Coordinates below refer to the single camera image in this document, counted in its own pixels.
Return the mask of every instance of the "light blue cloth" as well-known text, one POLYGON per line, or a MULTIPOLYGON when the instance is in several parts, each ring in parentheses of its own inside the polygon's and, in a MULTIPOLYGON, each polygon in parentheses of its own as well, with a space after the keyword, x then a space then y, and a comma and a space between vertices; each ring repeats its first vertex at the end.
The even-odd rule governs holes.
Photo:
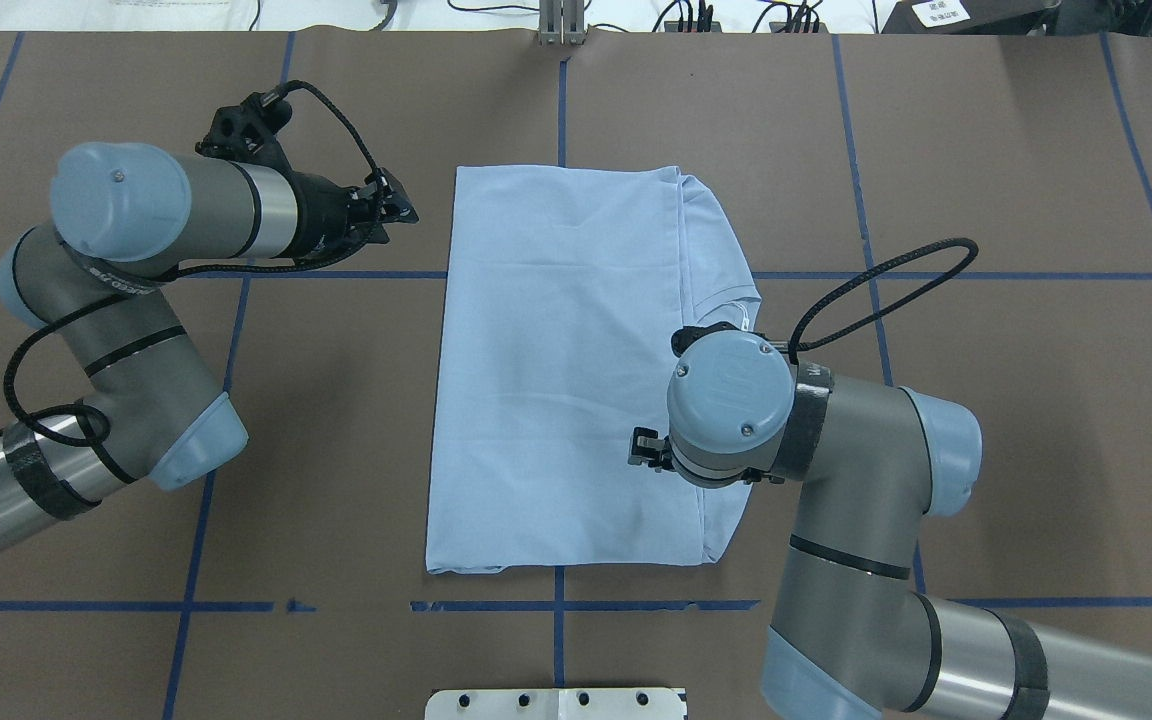
POLYGON ((714 195, 679 168, 460 168, 430 471, 430 573, 722 556, 749 487, 627 464, 667 429, 682 325, 753 323, 714 195))

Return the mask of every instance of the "black rubber ring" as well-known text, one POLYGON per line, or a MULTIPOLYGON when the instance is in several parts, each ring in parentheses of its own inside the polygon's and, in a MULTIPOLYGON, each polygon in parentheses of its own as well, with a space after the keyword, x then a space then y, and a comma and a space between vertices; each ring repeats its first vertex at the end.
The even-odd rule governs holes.
POLYGON ((909 579, 909 568, 901 568, 900 564, 887 564, 887 562, 879 562, 859 555, 852 555, 850 552, 826 547, 823 546, 823 544, 813 543, 809 539, 799 538, 798 536, 790 536, 790 547, 806 552, 809 555, 818 556, 820 560, 828 560, 829 562, 838 562, 838 564, 846 564, 847 568, 862 570, 864 573, 882 575, 885 578, 909 579))
MULTIPOLYGON (((83 406, 83 401, 79 400, 77 404, 83 406)), ((86 415, 74 415, 74 418, 78 418, 78 427, 83 430, 83 437, 96 437, 96 432, 92 432, 92 424, 88 420, 86 415)), ((105 450, 105 444, 97 442, 92 446, 92 452, 94 452, 97 458, 101 461, 101 464, 105 465, 105 469, 109 470, 109 473, 114 475, 115 478, 123 480, 123 484, 129 486, 129 484, 136 482, 136 478, 132 478, 131 473, 128 473, 128 471, 114 460, 114 456, 109 455, 108 450, 105 450)))
POLYGON ((247 168, 243 168, 242 165, 233 161, 230 161, 229 165, 233 165, 234 168, 238 169, 238 173, 243 174, 243 180, 247 181, 247 190, 252 191, 252 233, 250 236, 247 236, 247 242, 243 243, 243 247, 237 252, 234 252, 234 255, 230 255, 230 258, 238 258, 238 256, 243 252, 251 250, 251 247, 256 243, 257 234, 260 234, 260 191, 256 190, 256 181, 252 180, 251 174, 247 172, 247 168))
POLYGON ((1011 703, 998 720, 1043 720, 1051 700, 1047 688, 1047 653, 1043 642, 1029 623, 1002 612, 985 609, 995 616, 1011 639, 1011 655, 1016 661, 1016 682, 1011 688, 1011 703))
POLYGON ((937 615, 937 607, 933 607, 932 601, 927 600, 925 596, 914 593, 914 597, 923 602, 923 609, 927 612, 927 624, 932 629, 932 661, 927 666, 927 679, 923 680, 923 689, 918 692, 918 697, 914 698, 910 706, 901 712, 918 712, 924 705, 927 705, 932 691, 937 689, 937 681, 941 679, 941 657, 945 652, 941 638, 941 619, 937 615))
POLYGON ((73 520, 100 505, 78 495, 69 483, 52 473, 31 429, 14 424, 3 432, 3 455, 20 488, 55 520, 73 520))
POLYGON ((781 447, 768 473, 776 478, 801 480, 812 465, 814 448, 820 445, 820 429, 833 392, 833 373, 824 365, 804 363, 795 373, 794 407, 785 424, 781 447))
POLYGON ((184 334, 184 328, 180 327, 180 325, 173 325, 173 327, 159 331, 157 333, 147 334, 141 340, 134 340, 132 342, 129 342, 123 347, 119 347, 118 350, 115 350, 114 353, 109 353, 109 355, 99 357, 99 359, 92 359, 91 363, 88 363, 86 365, 83 366, 83 372, 88 373, 88 378, 90 378, 96 373, 101 372, 101 370, 109 367, 109 365, 118 363, 119 361, 127 361, 128 357, 131 357, 132 355, 136 355, 142 350, 147 350, 150 347, 154 347, 157 343, 160 343, 165 340, 172 340, 173 338, 183 336, 183 334, 184 334))

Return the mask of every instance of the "light blue joint cap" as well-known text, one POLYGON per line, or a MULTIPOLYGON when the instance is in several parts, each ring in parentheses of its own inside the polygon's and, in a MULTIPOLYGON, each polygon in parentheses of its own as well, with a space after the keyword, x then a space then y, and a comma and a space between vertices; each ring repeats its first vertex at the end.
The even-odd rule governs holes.
POLYGON ((229 393, 220 393, 150 470, 160 488, 179 488, 229 462, 247 447, 247 429, 229 393))
POLYGON ((954 515, 963 510, 972 497, 972 486, 980 475, 984 441, 980 423, 965 407, 922 395, 901 387, 914 401, 923 437, 927 438, 927 455, 932 461, 932 503, 927 515, 954 515))
POLYGON ((41 318, 33 314, 33 310, 29 310, 29 305, 24 304, 24 300, 20 297, 20 288, 15 283, 15 251, 17 251, 20 242, 23 240, 24 236, 20 236, 15 245, 6 251, 3 258, 0 260, 0 302, 3 302, 3 306, 8 309, 8 313, 15 316, 15 319, 36 331, 41 331, 41 328, 46 327, 46 323, 43 323, 41 318))
POLYGON ((60 237, 83 255, 115 263, 168 249, 192 200, 180 162, 139 142, 84 142, 61 156, 51 179, 60 237))
POLYGON ((785 427, 794 379, 781 354, 763 338, 721 331, 682 354, 666 404, 669 433, 700 450, 732 455, 752 450, 785 427))
POLYGON ((767 657, 763 660, 763 698, 785 720, 882 717, 882 711, 861 700, 772 628, 767 629, 767 657))

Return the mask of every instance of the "white metal plate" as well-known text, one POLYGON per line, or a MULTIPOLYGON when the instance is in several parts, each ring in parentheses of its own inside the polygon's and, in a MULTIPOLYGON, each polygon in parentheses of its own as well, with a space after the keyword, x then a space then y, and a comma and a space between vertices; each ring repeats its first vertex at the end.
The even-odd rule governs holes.
POLYGON ((425 720, 685 720, 685 691, 677 688, 439 691, 425 703, 425 720))

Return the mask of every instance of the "folded cloth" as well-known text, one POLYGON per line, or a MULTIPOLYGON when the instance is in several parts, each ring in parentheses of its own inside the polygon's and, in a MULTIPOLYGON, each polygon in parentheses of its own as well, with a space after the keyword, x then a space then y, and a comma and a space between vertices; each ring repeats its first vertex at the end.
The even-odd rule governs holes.
POLYGON ((628 465, 666 429, 670 334, 749 327, 721 206, 679 168, 460 168, 430 471, 430 573, 715 562, 749 487, 628 465))

